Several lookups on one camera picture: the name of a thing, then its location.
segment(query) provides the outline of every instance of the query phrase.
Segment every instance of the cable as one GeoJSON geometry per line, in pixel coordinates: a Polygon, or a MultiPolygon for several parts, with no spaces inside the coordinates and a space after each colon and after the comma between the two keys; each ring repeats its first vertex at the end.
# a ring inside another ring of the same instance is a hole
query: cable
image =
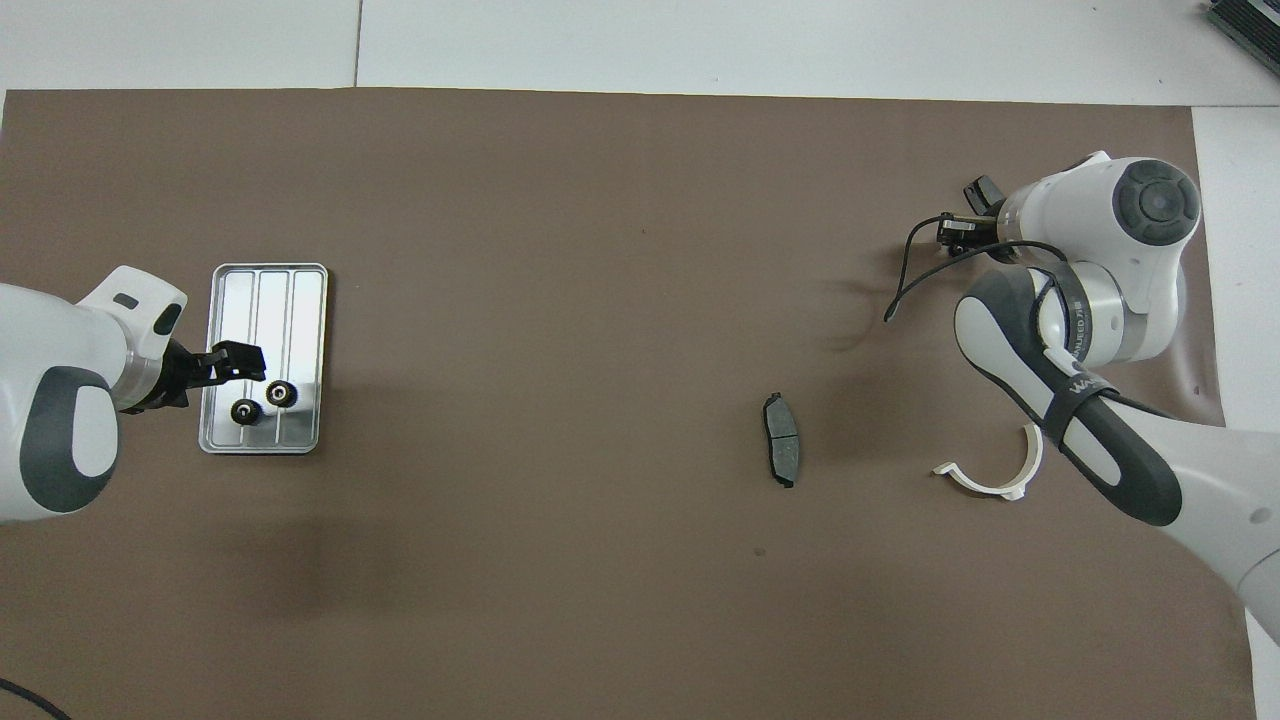
{"type": "Polygon", "coordinates": [[[51,717],[56,717],[58,720],[72,720],[72,716],[59,710],[56,705],[49,702],[38,693],[28,691],[27,688],[19,685],[18,683],[10,683],[9,680],[0,678],[0,689],[9,691],[10,693],[20,697],[22,700],[44,710],[51,717]]]}
{"type": "Polygon", "coordinates": [[[1120,405],[1128,405],[1129,407],[1133,407],[1134,410],[1142,410],[1143,413],[1151,413],[1152,415],[1156,415],[1156,416],[1160,416],[1160,418],[1165,418],[1166,420],[1176,420],[1178,419],[1178,418],[1174,418],[1172,415],[1170,415],[1169,413],[1165,413],[1160,407],[1152,407],[1151,405],[1147,405],[1146,402],[1143,402],[1140,400],[1134,400],[1132,397],[1125,397],[1125,396],[1120,395],[1120,391],[1117,391],[1117,389],[1102,391],[1098,395],[1102,396],[1102,397],[1105,397],[1105,398],[1107,398],[1107,400],[1115,400],[1120,405]]]}
{"type": "Polygon", "coordinates": [[[1046,270],[1044,268],[1036,268],[1036,266],[1033,266],[1032,269],[1033,270],[1039,270],[1046,277],[1046,279],[1044,279],[1044,287],[1042,287],[1041,291],[1036,293],[1036,300],[1032,301],[1032,320],[1036,320],[1036,319],[1039,318],[1041,306],[1044,305],[1044,299],[1048,297],[1048,291],[1051,291],[1051,290],[1055,291],[1055,292],[1057,292],[1057,301],[1061,302],[1062,307],[1065,309],[1066,307],[1066,297],[1064,297],[1062,288],[1057,284],[1057,275],[1055,275],[1053,273],[1046,270]]]}
{"type": "MultiPolygon", "coordinates": [[[[919,229],[920,227],[928,224],[929,222],[936,222],[936,220],[937,220],[937,218],[934,218],[933,220],[927,220],[925,223],[923,223],[920,225],[916,225],[916,229],[919,229]]],[[[943,261],[943,263],[941,263],[938,265],[934,265],[933,268],[925,270],[923,274],[920,274],[920,277],[918,277],[914,281],[911,281],[906,287],[900,288],[897,291],[897,295],[893,296],[893,301],[890,302],[888,307],[884,310],[884,322],[887,323],[887,322],[890,322],[890,320],[893,319],[893,314],[897,313],[897,306],[899,306],[900,302],[902,302],[902,297],[905,297],[908,292],[911,292],[911,290],[915,286],[918,286],[922,282],[932,278],[933,275],[938,274],[940,272],[946,270],[951,265],[955,265],[957,263],[964,263],[965,260],[968,260],[970,258],[977,258],[978,255],[987,255],[988,252],[996,252],[996,251],[1004,250],[1006,247],[1034,247],[1037,250],[1043,250],[1043,251],[1053,255],[1055,258],[1057,258],[1059,260],[1062,260],[1064,263],[1066,261],[1066,255],[1064,255],[1061,250],[1059,250],[1057,247],[1053,247],[1052,245],[1048,245],[1046,242],[1037,242],[1034,240],[1010,240],[1007,242],[997,242],[997,243],[993,243],[993,245],[986,245],[983,247],[975,247],[973,250],[966,250],[966,251],[961,252],[960,255],[956,255],[955,258],[951,258],[951,259],[948,259],[948,260],[946,260],[946,261],[943,261]]]]}
{"type": "Polygon", "coordinates": [[[950,213],[943,213],[940,215],[934,215],[928,220],[920,220],[919,223],[915,223],[915,227],[911,228],[911,232],[906,233],[906,246],[902,247],[902,270],[897,274],[897,295],[895,297],[902,295],[902,286],[906,283],[906,263],[908,260],[911,259],[911,240],[915,238],[915,233],[920,232],[920,229],[924,228],[925,225],[933,223],[941,223],[948,214],[950,213]]]}

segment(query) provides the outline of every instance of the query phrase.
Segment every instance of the brown work surface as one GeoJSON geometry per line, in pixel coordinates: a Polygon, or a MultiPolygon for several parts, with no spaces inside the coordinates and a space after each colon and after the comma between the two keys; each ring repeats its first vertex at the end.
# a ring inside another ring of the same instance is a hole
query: brown work surface
{"type": "MultiPolygon", "coordinates": [[[[1092,150],[1192,176],[1187,109],[532,92],[10,92],[0,282],[333,273],[320,447],[122,419],[77,516],[0,528],[0,675],[77,719],[1251,717],[1239,603],[951,332],[882,325],[905,231],[1092,150]],[[760,409],[800,424],[799,484],[760,409]]],[[[923,243],[913,273],[941,256],[923,243]]],[[[1219,423],[1188,324],[1106,373],[1219,423]]],[[[0,697],[0,715],[20,716],[0,697]]]]}

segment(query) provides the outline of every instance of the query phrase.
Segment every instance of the aluminum tray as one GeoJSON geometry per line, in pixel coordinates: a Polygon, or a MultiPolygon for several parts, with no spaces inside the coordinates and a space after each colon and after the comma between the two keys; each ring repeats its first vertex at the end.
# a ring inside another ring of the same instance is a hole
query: aluminum tray
{"type": "Polygon", "coordinates": [[[315,448],[328,297],[329,270],[315,263],[229,264],[214,270],[209,345],[233,340],[261,347],[266,379],[204,389],[200,447],[205,452],[300,455],[315,448]],[[266,401],[266,386],[278,379],[297,387],[293,406],[266,401]],[[232,404],[241,398],[262,407],[252,425],[232,420],[232,404]]]}

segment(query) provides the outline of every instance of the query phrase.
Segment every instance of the curved plastic part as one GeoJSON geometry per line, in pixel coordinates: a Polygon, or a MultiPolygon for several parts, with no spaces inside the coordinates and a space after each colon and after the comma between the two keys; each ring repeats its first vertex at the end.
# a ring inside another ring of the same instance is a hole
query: curved plastic part
{"type": "Polygon", "coordinates": [[[1041,433],[1039,427],[1036,423],[1027,423],[1023,425],[1023,430],[1027,432],[1027,460],[1023,461],[1023,469],[1007,483],[1000,486],[975,483],[955,462],[938,465],[933,469],[933,474],[950,475],[952,480],[974,492],[998,495],[1009,501],[1021,500],[1027,495],[1027,483],[1036,477],[1036,471],[1039,470],[1039,464],[1044,459],[1044,434],[1041,433]]]}

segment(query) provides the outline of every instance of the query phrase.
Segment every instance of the white robotic arm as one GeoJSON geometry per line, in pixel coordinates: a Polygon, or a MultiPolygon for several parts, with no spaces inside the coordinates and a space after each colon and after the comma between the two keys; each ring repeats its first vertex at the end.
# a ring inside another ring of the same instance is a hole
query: white robotic arm
{"type": "Polygon", "coordinates": [[[1280,639],[1280,436],[1161,416],[1087,369],[1167,347],[1196,187],[1167,163],[1096,152],[995,214],[1000,241],[1053,245],[1069,261],[979,278],[955,311],[964,356],[1112,505],[1187,546],[1280,639]]]}
{"type": "Polygon", "coordinates": [[[262,379],[253,346],[192,355],[170,338],[187,296],[120,266],[77,305],[0,284],[0,523],[88,505],[119,455],[116,411],[186,406],[189,387],[262,379]]]}

